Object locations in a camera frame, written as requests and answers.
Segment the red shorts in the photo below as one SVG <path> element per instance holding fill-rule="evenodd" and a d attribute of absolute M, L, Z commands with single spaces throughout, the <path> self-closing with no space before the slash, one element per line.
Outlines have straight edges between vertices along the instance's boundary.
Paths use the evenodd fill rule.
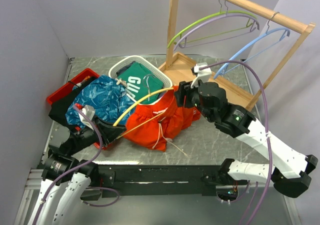
<path fill-rule="evenodd" d="M 174 90 L 167 91 L 154 105 L 137 105 L 134 113 L 126 122 L 127 131 L 153 118 L 159 113 L 163 115 L 124 135 L 124 137 L 140 146 L 151 150 L 166 151 L 166 139 L 173 139 L 182 129 L 201 117 L 195 108 L 178 107 Z"/>

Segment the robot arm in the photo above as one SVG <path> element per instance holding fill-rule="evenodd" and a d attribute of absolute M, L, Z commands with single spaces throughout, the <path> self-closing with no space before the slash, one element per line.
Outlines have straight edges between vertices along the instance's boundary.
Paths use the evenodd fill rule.
<path fill-rule="evenodd" d="M 94 116 L 93 107 L 85 106 L 82 112 L 88 115 L 97 126 L 105 145 L 110 144 L 126 130 L 122 125 L 113 126 L 111 123 L 104 122 L 97 116 Z M 49 144 L 49 158 L 45 161 L 41 175 L 40 193 L 28 225 L 34 223 L 38 208 L 40 204 L 43 203 L 42 198 L 52 182 L 64 172 L 87 162 L 86 160 L 79 162 L 77 159 L 71 157 L 71 155 L 98 142 L 98 140 L 98 136 L 88 125 L 77 132 L 71 132 L 68 128 L 61 126 L 57 131 L 52 133 L 52 139 Z M 77 202 L 80 202 L 80 197 L 84 190 L 91 182 L 95 183 L 98 177 L 98 165 L 94 162 L 80 167 L 74 173 L 64 176 L 50 190 L 36 224 L 64 224 L 68 217 L 66 215 L 70 214 Z"/>
<path fill-rule="evenodd" d="M 221 132 L 248 144 L 268 159 L 265 127 L 244 107 L 229 103 L 226 91 L 217 83 L 208 82 L 212 74 L 210 68 L 199 70 L 199 66 L 195 66 L 192 71 L 197 78 L 193 82 L 180 82 L 174 93 L 178 107 L 195 107 Z M 315 169 L 318 159 L 293 150 L 271 132 L 267 136 L 272 148 L 273 186 L 278 192 L 296 198 L 308 189 L 311 182 L 308 174 Z M 221 166 L 222 173 L 234 180 L 261 183 L 266 182 L 268 170 L 269 164 L 244 163 L 230 158 Z"/>

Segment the white panel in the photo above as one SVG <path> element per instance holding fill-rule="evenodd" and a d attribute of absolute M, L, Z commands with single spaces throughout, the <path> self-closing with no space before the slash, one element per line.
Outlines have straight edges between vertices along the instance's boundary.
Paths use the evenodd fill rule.
<path fill-rule="evenodd" d="M 313 32 L 291 57 L 277 77 L 266 89 L 269 110 L 269 129 L 293 149 L 319 158 L 319 88 L 320 88 L 320 0 L 279 0 L 275 11 L 309 24 L 317 24 Z M 270 28 L 279 25 L 270 22 Z M 249 64 L 264 82 L 292 44 L 298 38 L 292 32 L 277 46 L 253 58 Z M 253 46 L 249 56 L 267 47 L 276 37 L 266 37 Z M 255 78 L 249 79 L 256 92 L 259 88 Z M 260 114 L 264 113 L 262 100 L 258 103 Z M 320 198 L 320 169 L 310 174 L 312 181 L 308 191 L 296 201 L 302 223 L 319 224 L 318 201 Z"/>
<path fill-rule="evenodd" d="M 52 123 L 45 99 L 68 58 L 36 0 L 0 0 L 0 18 L 0 218 L 10 225 Z"/>
<path fill-rule="evenodd" d="M 69 57 L 165 54 L 169 0 L 38 0 Z M 273 9 L 278 0 L 252 0 Z M 228 5 L 230 9 L 240 9 Z M 176 32 L 218 12 L 218 0 L 179 0 Z M 261 29 L 266 20 L 259 17 Z M 245 26 L 226 18 L 197 31 L 199 38 Z M 184 49 L 186 54 L 230 58 L 258 31 L 228 41 Z"/>

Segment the green shirt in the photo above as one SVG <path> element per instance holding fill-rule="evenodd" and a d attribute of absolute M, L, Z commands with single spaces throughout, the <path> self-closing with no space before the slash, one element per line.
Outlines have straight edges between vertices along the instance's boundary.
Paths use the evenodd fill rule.
<path fill-rule="evenodd" d="M 126 92 L 130 94 L 136 101 L 148 94 L 148 85 L 150 93 L 162 89 L 164 83 L 155 77 L 149 76 L 143 81 L 144 77 L 152 72 L 138 62 L 134 62 L 126 71 L 118 76 L 119 79 L 126 81 Z M 141 102 L 142 104 L 152 104 L 158 99 L 159 94 L 155 94 L 150 98 Z"/>

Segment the blue patterned cloth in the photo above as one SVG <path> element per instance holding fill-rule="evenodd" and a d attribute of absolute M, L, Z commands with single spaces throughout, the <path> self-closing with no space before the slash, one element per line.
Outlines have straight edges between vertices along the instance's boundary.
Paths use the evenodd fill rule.
<path fill-rule="evenodd" d="M 75 103 L 94 107 L 95 114 L 103 121 L 109 123 L 114 123 L 127 108 L 134 104 L 126 96 L 124 86 L 121 84 L 117 85 L 115 79 L 106 75 L 101 75 L 86 86 L 76 96 L 65 114 L 68 124 L 83 128 L 85 125 L 80 121 L 79 114 L 72 107 Z M 119 124 L 125 125 L 134 111 L 135 109 L 132 109 L 126 114 Z"/>

